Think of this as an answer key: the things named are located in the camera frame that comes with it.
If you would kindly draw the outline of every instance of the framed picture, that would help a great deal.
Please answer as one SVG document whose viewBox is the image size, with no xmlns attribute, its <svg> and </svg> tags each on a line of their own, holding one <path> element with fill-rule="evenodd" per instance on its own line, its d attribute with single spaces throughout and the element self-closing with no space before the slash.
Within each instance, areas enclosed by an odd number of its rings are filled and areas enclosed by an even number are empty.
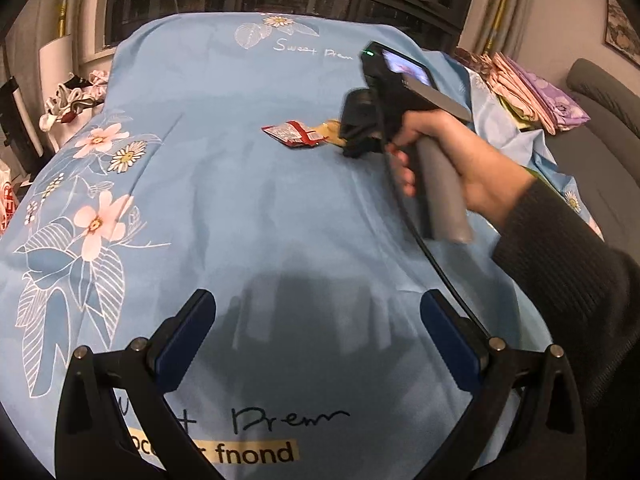
<svg viewBox="0 0 640 480">
<path fill-rule="evenodd" d="M 640 67 L 640 38 L 616 0 L 608 1 L 605 43 Z"/>
</svg>

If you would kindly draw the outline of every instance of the blue gripper pad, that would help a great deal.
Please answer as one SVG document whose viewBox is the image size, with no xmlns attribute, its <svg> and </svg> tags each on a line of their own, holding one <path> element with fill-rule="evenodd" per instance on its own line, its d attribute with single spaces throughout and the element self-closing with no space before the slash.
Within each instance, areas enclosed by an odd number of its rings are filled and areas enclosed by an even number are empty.
<svg viewBox="0 0 640 480">
<path fill-rule="evenodd" d="M 213 295 L 196 290 L 178 314 L 162 322 L 151 337 L 146 356 L 160 392 L 177 390 L 215 319 Z"/>
<path fill-rule="evenodd" d="M 458 388 L 471 394 L 478 391 L 489 354 L 473 322 L 459 316 L 437 289 L 422 295 L 420 319 Z"/>
</svg>

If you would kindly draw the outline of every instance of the plastic bag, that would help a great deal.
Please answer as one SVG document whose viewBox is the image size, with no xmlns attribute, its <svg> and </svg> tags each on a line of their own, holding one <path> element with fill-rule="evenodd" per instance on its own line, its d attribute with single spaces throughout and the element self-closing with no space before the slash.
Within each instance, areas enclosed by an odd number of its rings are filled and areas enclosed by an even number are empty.
<svg viewBox="0 0 640 480">
<path fill-rule="evenodd" d="M 0 237 L 6 231 L 9 220 L 14 216 L 16 206 L 14 190 L 11 187 L 11 171 L 0 160 Z"/>
</svg>

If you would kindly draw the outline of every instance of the pink flower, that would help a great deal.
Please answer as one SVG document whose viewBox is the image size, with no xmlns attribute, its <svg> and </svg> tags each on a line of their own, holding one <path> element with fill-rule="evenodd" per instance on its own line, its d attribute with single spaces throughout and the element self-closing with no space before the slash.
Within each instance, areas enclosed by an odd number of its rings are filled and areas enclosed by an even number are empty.
<svg viewBox="0 0 640 480">
<path fill-rule="evenodd" d="M 111 192 L 103 191 L 100 193 L 97 212 L 93 207 L 86 205 L 74 216 L 74 224 L 86 229 L 82 233 L 82 259 L 87 262 L 92 262 L 98 257 L 103 238 L 109 242 L 117 242 L 125 235 L 126 227 L 118 220 L 131 206 L 133 197 L 123 195 L 113 203 L 111 199 Z"/>
<path fill-rule="evenodd" d="M 74 158 L 83 158 L 89 155 L 92 150 L 97 152 L 108 152 L 113 147 L 113 141 L 115 139 L 126 139 L 129 137 L 129 132 L 120 132 L 122 124 L 112 124 L 106 130 L 102 128 L 96 128 L 92 130 L 88 137 L 78 140 L 76 142 L 76 148 L 82 147 L 82 150 L 74 155 Z"/>
</svg>

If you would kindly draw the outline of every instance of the device screen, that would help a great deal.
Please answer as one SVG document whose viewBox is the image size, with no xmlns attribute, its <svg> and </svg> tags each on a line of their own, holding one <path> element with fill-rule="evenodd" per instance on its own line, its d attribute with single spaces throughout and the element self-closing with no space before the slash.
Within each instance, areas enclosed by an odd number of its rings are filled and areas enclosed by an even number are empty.
<svg viewBox="0 0 640 480">
<path fill-rule="evenodd" d="M 386 64 L 388 65 L 391 72 L 408 74 L 412 77 L 415 77 L 418 81 L 424 83 L 425 85 L 433 86 L 433 84 L 429 80 L 429 75 L 421 66 L 412 63 L 404 57 L 398 56 L 398 54 L 394 54 L 393 52 L 388 52 L 386 50 L 382 51 L 382 55 L 385 57 Z"/>
</svg>

